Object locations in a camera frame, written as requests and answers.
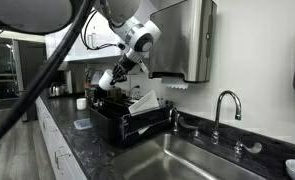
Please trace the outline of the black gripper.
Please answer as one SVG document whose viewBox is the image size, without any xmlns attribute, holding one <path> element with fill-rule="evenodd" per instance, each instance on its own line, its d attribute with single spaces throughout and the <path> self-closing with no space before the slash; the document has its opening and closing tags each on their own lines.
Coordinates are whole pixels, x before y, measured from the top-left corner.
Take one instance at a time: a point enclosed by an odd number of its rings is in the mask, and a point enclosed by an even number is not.
<svg viewBox="0 0 295 180">
<path fill-rule="evenodd" d="M 136 63 L 130 60 L 126 55 L 123 55 L 121 59 L 116 63 L 113 69 L 113 77 L 110 85 L 115 85 L 116 83 L 122 83 L 127 81 L 126 75 L 136 66 Z"/>
</svg>

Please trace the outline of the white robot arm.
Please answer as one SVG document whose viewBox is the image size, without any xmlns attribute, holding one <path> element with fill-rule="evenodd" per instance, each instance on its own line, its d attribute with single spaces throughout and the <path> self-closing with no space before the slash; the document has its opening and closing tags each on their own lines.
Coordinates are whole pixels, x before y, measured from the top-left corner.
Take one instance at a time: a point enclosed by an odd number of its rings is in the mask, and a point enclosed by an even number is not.
<svg viewBox="0 0 295 180">
<path fill-rule="evenodd" d="M 99 86 L 109 90 L 124 82 L 126 75 L 151 50 L 161 35 L 152 21 L 141 23 L 136 17 L 141 0 L 0 0 L 0 28 L 32 35 L 46 35 L 67 28 L 63 40 L 45 67 L 29 83 L 0 122 L 0 140 L 17 123 L 50 83 L 75 43 L 92 11 L 102 15 L 109 28 L 129 48 Z"/>
</svg>

